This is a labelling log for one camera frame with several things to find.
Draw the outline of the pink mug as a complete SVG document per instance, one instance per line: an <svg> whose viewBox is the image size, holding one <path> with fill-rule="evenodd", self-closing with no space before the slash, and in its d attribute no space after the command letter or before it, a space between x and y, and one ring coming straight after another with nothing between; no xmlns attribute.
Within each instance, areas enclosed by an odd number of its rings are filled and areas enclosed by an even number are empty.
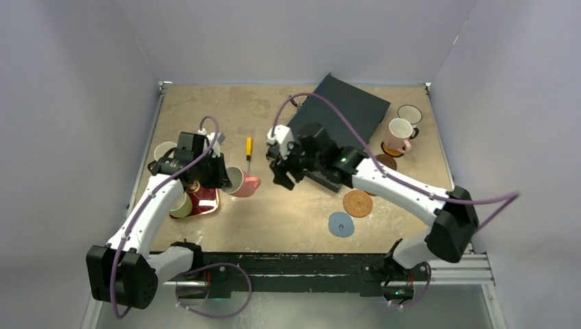
<svg viewBox="0 0 581 329"><path fill-rule="evenodd" d="M409 121L401 118L395 118L388 124L388 131L382 140L382 149L384 151L395 151L405 154L411 151L410 141L419 133L419 129L413 126Z"/></svg>
<svg viewBox="0 0 581 329"><path fill-rule="evenodd" d="M261 179L249 174L239 167L228 167L226 169L231 186L223 187L221 190L234 197L251 197L260 187Z"/></svg>

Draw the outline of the woven cork coaster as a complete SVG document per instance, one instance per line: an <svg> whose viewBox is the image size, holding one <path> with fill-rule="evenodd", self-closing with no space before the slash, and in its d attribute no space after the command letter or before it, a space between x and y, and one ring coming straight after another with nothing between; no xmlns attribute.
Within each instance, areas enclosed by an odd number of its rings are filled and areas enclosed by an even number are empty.
<svg viewBox="0 0 581 329"><path fill-rule="evenodd" d="M368 193L353 190L343 197L343 208L348 215L353 217L366 217L373 210L373 200Z"/></svg>

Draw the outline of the dark wooden coaster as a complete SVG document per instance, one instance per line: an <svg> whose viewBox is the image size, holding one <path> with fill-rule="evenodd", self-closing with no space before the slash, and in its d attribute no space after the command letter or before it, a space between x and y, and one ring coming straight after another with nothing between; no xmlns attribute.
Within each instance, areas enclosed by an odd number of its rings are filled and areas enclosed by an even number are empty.
<svg viewBox="0 0 581 329"><path fill-rule="evenodd" d="M378 154L375 156L375 159L382 165L384 165L385 167L396 171L397 170L397 162L395 161L394 158L392 158L391 156L387 155L387 154Z"/></svg>

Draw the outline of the blue grey smiley coaster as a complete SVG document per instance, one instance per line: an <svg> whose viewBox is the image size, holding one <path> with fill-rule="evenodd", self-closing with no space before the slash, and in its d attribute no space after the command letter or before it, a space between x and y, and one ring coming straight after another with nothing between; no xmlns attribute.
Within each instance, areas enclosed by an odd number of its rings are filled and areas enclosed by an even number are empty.
<svg viewBox="0 0 581 329"><path fill-rule="evenodd" d="M341 238L347 238L355 231L354 222L346 212L333 212L328 219L328 229L331 234Z"/></svg>

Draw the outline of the orange smiley coaster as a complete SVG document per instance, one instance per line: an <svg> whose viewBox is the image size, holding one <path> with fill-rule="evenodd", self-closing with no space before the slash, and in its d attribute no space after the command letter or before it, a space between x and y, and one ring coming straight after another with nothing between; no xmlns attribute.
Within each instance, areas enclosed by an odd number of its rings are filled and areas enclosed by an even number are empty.
<svg viewBox="0 0 581 329"><path fill-rule="evenodd" d="M401 158L404 155L404 153L400 151L387 148L383 142L381 142L381 148L385 154L391 156L392 158Z"/></svg>

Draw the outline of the pink mug front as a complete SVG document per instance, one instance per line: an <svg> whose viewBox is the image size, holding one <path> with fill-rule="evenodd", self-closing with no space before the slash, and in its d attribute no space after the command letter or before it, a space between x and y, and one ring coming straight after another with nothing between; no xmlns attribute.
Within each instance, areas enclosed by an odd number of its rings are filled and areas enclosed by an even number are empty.
<svg viewBox="0 0 581 329"><path fill-rule="evenodd" d="M401 118L395 118L388 124L388 131L382 140L382 149L384 151L395 151L405 154L411 151L410 141L419 133L419 129L413 126L409 121Z"/></svg>

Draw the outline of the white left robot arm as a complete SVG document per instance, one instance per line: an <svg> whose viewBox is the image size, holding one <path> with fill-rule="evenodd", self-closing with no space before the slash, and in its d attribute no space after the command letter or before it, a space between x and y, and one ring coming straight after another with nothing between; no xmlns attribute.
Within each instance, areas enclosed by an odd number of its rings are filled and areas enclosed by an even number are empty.
<svg viewBox="0 0 581 329"><path fill-rule="evenodd" d="M121 228L103 245L86 254L92 297L130 308L145 309L158 286L178 275L200 278L204 261L200 246L176 242L151 256L151 244L171 208L188 199L187 188L230 184L220 151L222 132L181 132L176 147L147 166L151 173L145 192Z"/></svg>

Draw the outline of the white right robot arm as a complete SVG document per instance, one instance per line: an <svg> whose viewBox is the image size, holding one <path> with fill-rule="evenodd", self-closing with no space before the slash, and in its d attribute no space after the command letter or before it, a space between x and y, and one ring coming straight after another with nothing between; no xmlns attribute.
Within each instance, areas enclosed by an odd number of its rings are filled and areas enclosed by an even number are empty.
<svg viewBox="0 0 581 329"><path fill-rule="evenodd" d="M317 123L298 135L276 125L266 144L278 150L270 164L275 184L292 190L305 176L321 173L331 182L381 197L426 224L426 231L396 242L386 255L384 268L394 279L430 260L458 263L478 228L465 189L436 188L385 167L355 147L339 147Z"/></svg>

